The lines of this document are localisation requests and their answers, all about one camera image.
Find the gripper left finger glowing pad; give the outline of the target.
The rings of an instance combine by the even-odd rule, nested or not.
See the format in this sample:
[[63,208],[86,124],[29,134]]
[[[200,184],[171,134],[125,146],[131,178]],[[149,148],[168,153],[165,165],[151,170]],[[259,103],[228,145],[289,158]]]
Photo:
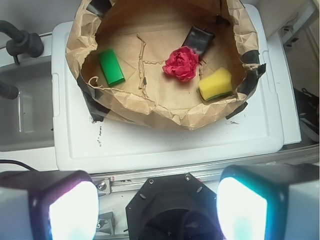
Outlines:
[[98,217],[98,190],[85,171],[0,174],[2,240],[92,240]]

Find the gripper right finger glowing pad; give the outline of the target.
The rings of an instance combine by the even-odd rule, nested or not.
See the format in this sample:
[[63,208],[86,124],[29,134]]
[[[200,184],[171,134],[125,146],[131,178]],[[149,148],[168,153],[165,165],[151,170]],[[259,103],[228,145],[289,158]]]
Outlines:
[[229,165],[220,177],[216,209],[227,240],[318,240],[320,167]]

